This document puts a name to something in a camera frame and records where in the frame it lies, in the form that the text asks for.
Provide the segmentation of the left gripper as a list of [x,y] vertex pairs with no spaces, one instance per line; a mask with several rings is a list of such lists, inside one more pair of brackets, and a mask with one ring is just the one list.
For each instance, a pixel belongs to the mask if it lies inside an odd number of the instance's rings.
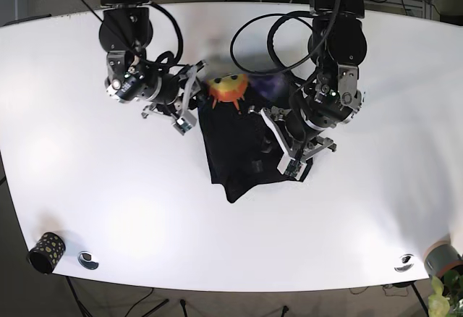
[[332,139],[322,137],[316,130],[305,130],[291,109],[250,107],[249,114],[259,114],[273,133],[283,152],[277,169],[290,179],[304,182],[313,158],[326,149],[337,149]]

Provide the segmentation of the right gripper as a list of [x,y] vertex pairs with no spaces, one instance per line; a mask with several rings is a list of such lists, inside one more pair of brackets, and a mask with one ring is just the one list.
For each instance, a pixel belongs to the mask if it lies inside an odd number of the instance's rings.
[[149,98],[142,97],[149,103],[141,112],[142,118],[147,119],[155,114],[166,116],[181,135],[190,131],[197,124],[192,110],[197,107],[197,98],[202,99],[205,94],[198,73],[206,65],[205,60],[200,60],[182,67],[175,75],[162,75],[154,94]]

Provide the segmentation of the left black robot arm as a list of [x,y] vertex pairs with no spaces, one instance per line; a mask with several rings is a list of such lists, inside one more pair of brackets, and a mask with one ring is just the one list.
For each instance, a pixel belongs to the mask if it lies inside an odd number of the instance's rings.
[[[368,45],[362,31],[365,16],[363,0],[313,0],[309,11],[275,14],[276,21],[267,34],[267,52],[275,67],[252,71],[231,60],[248,75],[289,77],[289,108],[261,107],[258,114],[275,136],[283,154],[277,166],[287,179],[303,181],[315,155],[325,149],[336,150],[335,142],[322,133],[349,122],[362,107],[357,87],[359,66]],[[307,56],[286,66],[277,57],[274,36],[289,20],[312,21]]]

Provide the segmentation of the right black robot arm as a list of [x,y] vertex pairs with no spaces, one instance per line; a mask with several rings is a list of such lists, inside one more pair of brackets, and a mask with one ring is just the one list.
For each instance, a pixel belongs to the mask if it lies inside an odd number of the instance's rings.
[[[191,130],[197,119],[192,110],[203,97],[198,73],[204,61],[181,65],[184,39],[175,18],[152,0],[101,0],[103,19],[98,33],[106,52],[108,76],[105,88],[119,103],[145,101],[143,118],[168,116],[181,134]],[[165,51],[151,61],[147,47],[153,38],[150,9],[157,9],[172,23],[177,51]]]

